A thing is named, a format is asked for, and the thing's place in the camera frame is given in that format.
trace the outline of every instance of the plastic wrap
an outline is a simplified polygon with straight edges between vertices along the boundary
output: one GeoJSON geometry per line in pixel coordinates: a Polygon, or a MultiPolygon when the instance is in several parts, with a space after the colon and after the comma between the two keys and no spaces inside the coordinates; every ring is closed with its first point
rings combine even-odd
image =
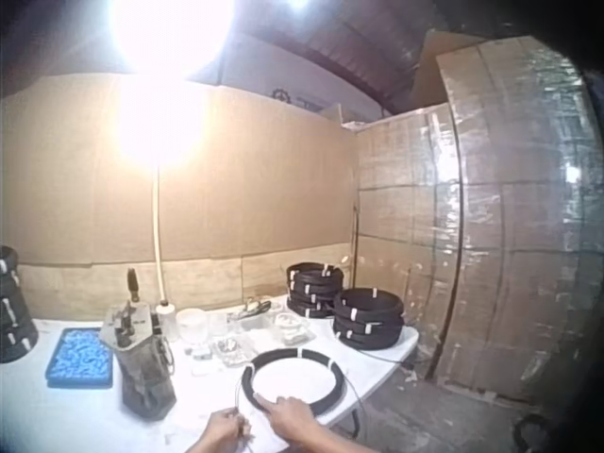
{"type": "Polygon", "coordinates": [[[596,123],[576,68],[532,38],[438,62],[463,181],[459,289],[438,373],[531,398],[551,355],[580,336],[602,276],[596,123]]]}
{"type": "Polygon", "coordinates": [[[357,286],[400,296],[431,356],[460,234],[460,164],[447,104],[369,125],[359,139],[357,286]]]}

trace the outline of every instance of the black spool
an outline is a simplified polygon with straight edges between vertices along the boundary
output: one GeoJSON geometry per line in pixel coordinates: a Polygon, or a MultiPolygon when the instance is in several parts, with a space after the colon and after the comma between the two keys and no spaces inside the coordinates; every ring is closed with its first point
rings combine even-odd
{"type": "Polygon", "coordinates": [[[310,403],[310,409],[314,416],[321,415],[322,413],[327,412],[333,406],[335,406],[342,395],[344,394],[344,373],[338,366],[338,364],[332,361],[329,357],[316,352],[311,351],[309,349],[295,349],[295,348],[286,348],[286,349],[275,349],[273,351],[268,351],[263,354],[258,355],[255,359],[253,359],[245,368],[242,375],[242,388],[245,396],[249,400],[250,403],[261,411],[265,411],[265,409],[260,405],[260,403],[254,397],[254,388],[252,386],[252,380],[254,375],[260,370],[263,366],[268,365],[274,361],[280,361],[282,359],[307,359],[310,361],[316,361],[318,363],[326,366],[333,376],[336,379],[336,383],[331,389],[331,391],[319,399],[318,401],[314,401],[310,403]]]}
{"type": "Polygon", "coordinates": [[[38,342],[38,330],[21,293],[18,255],[0,246],[0,363],[16,361],[38,342]]]}
{"type": "Polygon", "coordinates": [[[10,247],[0,245],[0,275],[10,274],[19,264],[19,255],[10,247]]]}
{"type": "Polygon", "coordinates": [[[398,342],[404,310],[396,294],[376,288],[345,290],[334,298],[332,329],[340,342],[354,349],[386,349],[398,342]]]}
{"type": "Polygon", "coordinates": [[[344,272],[330,264],[300,262],[287,268],[287,282],[290,310],[308,318],[326,318],[342,290],[344,272]]]}

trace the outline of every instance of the hand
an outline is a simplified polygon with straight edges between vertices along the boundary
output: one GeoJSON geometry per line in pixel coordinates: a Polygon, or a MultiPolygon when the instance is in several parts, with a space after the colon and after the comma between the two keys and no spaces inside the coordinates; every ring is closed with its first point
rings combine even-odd
{"type": "Polygon", "coordinates": [[[273,431],[283,439],[304,443],[321,426],[314,419],[310,406],[297,398],[277,398],[271,403],[259,394],[254,394],[260,405],[266,409],[273,431]]]}
{"type": "Polygon", "coordinates": [[[250,425],[237,408],[214,412],[206,430],[188,453],[229,453],[237,449],[240,438],[248,438],[250,425]]]}

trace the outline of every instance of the white cable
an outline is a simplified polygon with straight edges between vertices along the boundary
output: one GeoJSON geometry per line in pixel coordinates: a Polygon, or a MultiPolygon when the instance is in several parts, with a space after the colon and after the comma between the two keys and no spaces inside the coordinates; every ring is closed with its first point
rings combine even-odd
{"type": "Polygon", "coordinates": [[[159,165],[153,172],[153,244],[155,246],[155,266],[158,274],[159,302],[166,299],[161,269],[161,250],[159,248],[159,165]]]}

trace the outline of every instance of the black coiled cable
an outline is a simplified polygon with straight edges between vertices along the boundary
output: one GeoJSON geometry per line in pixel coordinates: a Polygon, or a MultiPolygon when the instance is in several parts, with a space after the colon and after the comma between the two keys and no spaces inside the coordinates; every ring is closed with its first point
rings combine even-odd
{"type": "Polygon", "coordinates": [[[333,332],[354,349],[385,349],[398,342],[404,310],[396,294],[377,288],[345,290],[334,298],[333,332]]]}
{"type": "Polygon", "coordinates": [[[326,318],[342,290],[344,273],[330,264],[300,262],[288,267],[287,283],[290,310],[307,318],[326,318]]]}

